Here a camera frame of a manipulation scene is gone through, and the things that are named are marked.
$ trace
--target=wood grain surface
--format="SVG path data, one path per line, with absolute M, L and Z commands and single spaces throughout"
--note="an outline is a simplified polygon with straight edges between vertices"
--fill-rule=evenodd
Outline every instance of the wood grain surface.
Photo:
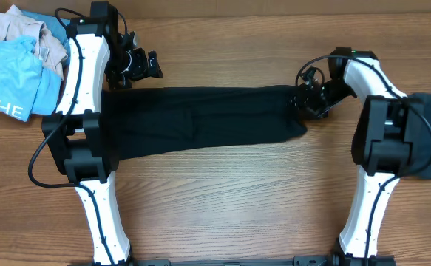
M 92 0 L 0 0 L 1 12 L 11 4 L 53 16 L 67 7 L 89 14 Z M 196 18 L 227 16 L 340 15 L 360 13 L 431 13 L 431 0 L 111 0 L 127 18 Z
M 292 84 L 309 59 L 335 47 L 372 50 L 404 92 L 431 92 L 431 14 L 141 19 L 141 46 L 165 78 L 137 87 Z M 325 63 L 319 64 L 325 69 Z M 138 259 L 291 258 L 323 254 L 346 223 L 356 185 L 350 144 L 361 106 L 349 98 L 286 143 L 159 154 L 122 161 L 117 198 Z M 0 265 L 92 259 L 72 189 L 35 187 L 27 164 L 41 119 L 0 113 Z M 45 148 L 35 176 L 66 180 Z M 399 265 L 431 266 L 431 181 L 402 180 L 379 237 Z

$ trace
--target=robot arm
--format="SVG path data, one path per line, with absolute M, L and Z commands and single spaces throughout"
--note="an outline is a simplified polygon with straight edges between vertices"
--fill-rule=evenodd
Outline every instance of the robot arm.
M 386 78 L 372 52 L 338 48 L 332 55 L 351 56 L 373 66 L 396 95 L 406 97 Z M 359 165 L 356 193 L 347 224 L 339 237 L 341 261 L 345 263 L 345 257 L 351 262 L 355 258 L 364 259 L 365 255 L 376 257 L 379 228 L 390 195 L 399 182 L 395 177 L 413 163 L 414 143 L 418 141 L 421 122 L 408 112 L 396 95 L 390 93 L 370 67 L 358 61 L 331 58 L 329 69 L 332 79 L 342 79 L 364 105 L 352 142 L 353 161 Z M 407 101 L 422 110 L 421 103 Z M 376 197 L 379 198 L 373 207 Z M 381 263 L 379 265 L 392 265 L 394 261 L 391 258 Z
M 101 112 L 100 102 L 102 94 L 102 83 L 106 65 L 110 59 L 110 48 L 103 36 L 95 34 L 77 34 L 76 39 L 81 45 L 82 56 L 82 77 L 78 91 L 77 103 L 72 110 L 73 115 L 82 115 L 85 112 L 98 114 Z M 78 79 L 78 51 L 75 42 L 70 40 L 71 62 L 67 76 L 64 94 L 56 112 L 66 114 L 69 111 L 71 101 Z M 76 128 L 75 132 L 84 132 L 83 128 Z M 115 196 L 115 172 L 111 171 L 106 182 L 93 180 L 91 177 L 81 180 L 80 184 L 86 186 L 90 191 L 94 191 L 97 202 L 99 217 L 101 219 L 102 231 L 106 237 L 109 252 L 113 262 L 125 262 L 129 259 L 130 243 L 123 231 L 123 226 L 118 212 L 117 199 Z M 75 188 L 84 205 L 84 209 L 92 234 L 94 246 L 94 262 L 102 265 L 110 265 L 111 262 L 106 253 L 106 249 L 101 241 L 101 235 L 97 223 L 97 214 L 92 200 L 88 193 L 82 188 Z

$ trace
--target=folded clothing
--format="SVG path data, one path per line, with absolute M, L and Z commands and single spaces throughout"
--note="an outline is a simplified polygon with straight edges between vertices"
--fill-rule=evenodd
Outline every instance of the folded clothing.
M 67 38 L 66 30 L 59 24 L 56 17 L 37 14 L 26 10 L 23 10 L 22 12 L 23 15 L 27 16 L 28 18 L 32 18 L 37 21 L 43 21 L 46 24 L 47 29 L 51 31 L 52 36 L 54 36 L 61 42 L 64 49 L 67 51 L 67 54 L 70 55 L 70 44 L 69 39 Z M 70 23 L 69 19 L 62 18 L 61 20 L 64 25 L 69 25 Z M 67 57 L 62 61 L 62 67 L 68 67 L 69 64 L 70 57 Z
M 295 86 L 103 92 L 102 116 L 121 159 L 214 146 L 278 143 L 303 135 Z
M 5 13 L 0 13 L 0 41 L 12 41 L 28 35 L 35 39 L 34 55 L 43 61 L 43 66 L 64 78 L 62 61 L 67 59 L 67 51 L 61 42 L 52 36 L 43 21 L 23 16 L 15 5 Z
M 0 41 L 0 111 L 22 121 L 52 114 L 61 87 L 61 78 L 33 56 L 34 46 L 31 36 Z

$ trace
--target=black mounting bracket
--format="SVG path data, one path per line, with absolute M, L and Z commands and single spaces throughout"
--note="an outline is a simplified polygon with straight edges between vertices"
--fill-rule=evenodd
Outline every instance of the black mounting bracket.
M 43 117 L 41 129 L 45 137 L 63 119 L 61 112 Z M 70 140 L 76 129 L 83 129 L 86 139 Z M 82 115 L 70 115 L 48 141 L 55 164 L 69 182 L 99 179 L 105 183 L 110 172 L 118 168 L 117 146 L 113 143 L 108 126 L 100 113 L 86 110 Z
M 71 18 L 67 32 L 105 38 L 110 49 L 105 68 L 109 89 L 128 89 L 132 87 L 130 81 L 143 78 L 163 78 L 156 52 L 149 52 L 147 58 L 143 49 L 135 49 L 133 41 L 129 41 L 135 38 L 134 33 L 122 35 L 118 32 L 118 10 L 107 1 L 93 1 L 89 17 Z
M 310 68 L 304 73 L 301 84 L 293 97 L 293 103 L 299 110 L 302 120 L 315 120 L 327 117 L 328 110 L 340 103 L 344 98 L 356 94 L 342 79 L 330 80 L 320 84 L 313 79 L 317 68 Z
M 330 266 L 329 256 L 295 256 L 294 266 Z
M 67 266 L 109 266 L 109 265 L 102 265 L 101 263 L 89 262 L 86 264 L 78 264 L 78 265 L 73 264 L 73 265 L 67 265 Z M 132 251 L 132 248 L 130 247 L 128 258 L 125 261 L 121 260 L 119 262 L 116 262 L 114 266 L 140 266 L 140 264 L 137 263 L 135 259 L 133 259 L 133 251 Z
M 417 154 L 424 104 L 415 98 L 387 99 L 369 95 L 353 136 L 351 154 L 368 175 L 376 172 L 397 174 L 413 164 Z

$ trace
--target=black cable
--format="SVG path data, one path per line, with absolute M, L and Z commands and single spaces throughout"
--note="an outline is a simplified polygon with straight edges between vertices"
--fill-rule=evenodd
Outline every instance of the black cable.
M 82 16 L 81 14 L 79 14 L 79 13 L 77 13 L 75 11 L 68 10 L 66 8 L 60 8 L 60 9 L 58 8 L 55 11 L 56 18 L 61 23 L 61 25 L 63 25 L 63 27 L 65 27 L 65 25 L 64 25 L 64 23 L 62 23 L 61 18 L 59 18 L 59 16 L 58 16 L 58 11 L 59 10 L 67 11 L 67 12 L 76 14 L 78 16 Z M 39 146 L 36 149 L 35 153 L 32 155 L 31 160 L 30 160 L 30 164 L 28 165 L 28 177 L 30 178 L 31 182 L 33 182 L 35 185 L 40 186 L 42 188 L 81 188 L 81 189 L 84 189 L 89 194 L 89 197 L 92 200 L 92 204 L 94 205 L 95 215 L 97 217 L 98 232 L 100 234 L 101 242 L 102 242 L 103 246 L 105 247 L 105 251 L 106 251 L 107 256 L 109 257 L 110 264 L 113 266 L 113 265 L 115 265 L 115 263 L 113 262 L 113 258 L 112 258 L 112 254 L 110 253 L 109 246 L 106 243 L 106 237 L 103 234 L 102 222 L 101 222 L 101 218 L 100 218 L 100 211 L 98 210 L 97 200 L 95 199 L 94 193 L 92 191 L 90 191 L 90 189 L 87 188 L 86 186 L 78 184 L 78 183 L 77 184 L 72 184 L 72 183 L 65 183 L 65 184 L 45 184 L 45 183 L 39 182 L 33 176 L 33 166 L 35 164 L 36 159 L 38 158 L 38 155 L 41 153 L 41 151 L 43 150 L 43 148 L 49 142 L 50 138 L 58 130 L 61 130 L 62 126 L 66 123 L 66 121 L 69 119 L 69 116 L 72 114 L 72 111 L 73 111 L 73 109 L 74 109 L 74 107 L 75 107 L 75 105 L 77 103 L 78 91 L 79 91 L 79 87 L 81 85 L 81 79 L 82 79 L 82 68 L 83 68 L 83 64 L 84 64 L 84 57 L 82 56 L 81 46 L 79 45 L 77 39 L 75 37 L 72 37 L 72 40 L 74 41 L 75 46 L 77 47 L 78 54 L 79 54 L 79 70 L 78 70 L 78 75 L 77 75 L 77 82 L 75 84 L 74 96 L 72 97 L 72 102 L 71 102 L 71 105 L 69 107 L 69 110 L 64 115 L 64 117 L 62 118 L 61 122 L 59 122 L 59 124 L 44 138 L 44 140 L 41 142 L 41 144 L 39 144 Z
M 384 78 L 384 76 L 373 66 L 368 64 L 367 62 L 360 60 L 358 58 L 355 58 L 353 56 L 346 56 L 346 55 L 323 55 L 320 56 L 318 58 L 315 58 L 313 60 L 310 60 L 309 62 L 307 62 L 297 73 L 296 76 L 296 86 L 298 86 L 299 83 L 299 77 L 302 75 L 302 71 L 304 71 L 304 69 L 308 66 L 310 66 L 311 64 L 323 60 L 323 59 L 327 59 L 327 58 L 342 58 L 342 59 L 348 59 L 348 60 L 352 60 L 355 62 L 358 62 L 360 64 L 365 65 L 366 67 L 370 68 L 371 70 L 373 70 L 375 72 L 375 74 L 379 77 L 379 79 L 381 80 L 381 82 L 384 84 L 384 87 L 386 88 L 386 90 L 394 97 L 396 97 L 403 105 L 405 105 L 408 109 L 410 109 L 415 115 L 417 115 L 422 123 L 426 126 L 427 131 L 429 132 L 430 135 L 430 139 L 431 139 L 431 126 L 429 124 L 429 121 L 427 121 L 427 119 L 425 118 L 425 116 L 423 116 L 422 114 L 419 114 L 418 110 L 416 108 L 414 108 L 413 106 L 411 106 L 408 102 L 406 102 L 401 96 L 399 96 L 397 93 L 395 93 L 393 91 L 393 88 L 388 84 L 388 82 L 386 82 L 386 79 Z M 367 228 L 367 240 L 366 240 L 366 248 L 364 250 L 364 266 L 368 265 L 368 253 L 369 253 L 369 249 L 370 249 L 370 237 L 371 237 L 371 227 L 373 226 L 373 216 L 376 210 L 376 206 L 378 205 L 378 201 L 379 198 L 381 196 L 382 191 L 385 190 L 386 186 L 391 183 L 392 181 L 399 179 L 403 176 L 407 176 L 407 175 L 414 175 L 417 174 L 423 170 L 425 170 L 427 167 L 429 167 L 431 165 L 431 155 L 428 159 L 428 161 L 421 167 L 412 170 L 412 171 L 405 171 L 403 173 L 398 173 L 397 175 L 395 175 L 394 177 L 391 177 L 390 179 L 388 179 L 386 182 L 384 182 L 380 187 L 379 187 L 379 191 L 376 195 L 376 198 L 373 202 L 373 206 L 371 207 L 371 212 L 370 212 L 370 218 L 368 220 L 368 228 Z
M 125 24 L 125 36 L 123 37 L 123 42 L 121 43 L 122 47 L 125 47 L 126 43 L 128 42 L 128 27 L 126 26 L 126 19 L 123 16 L 122 13 L 118 12 L 118 15 L 121 17 L 121 19 L 123 20 L 123 23 Z
M 66 25 L 64 24 L 64 22 L 62 22 L 61 17 L 59 16 L 59 11 L 68 12 L 68 13 L 74 14 L 74 15 L 76 15 L 76 16 L 80 16 L 81 18 L 85 18 L 85 16 L 84 16 L 84 15 L 80 14 L 80 13 L 79 13 L 79 12 L 77 12 L 77 11 L 70 10 L 70 9 L 63 8 L 63 7 L 57 8 L 56 10 L 54 10 L 54 16 L 58 19 L 59 24 L 60 24 L 64 29 L 66 28 Z

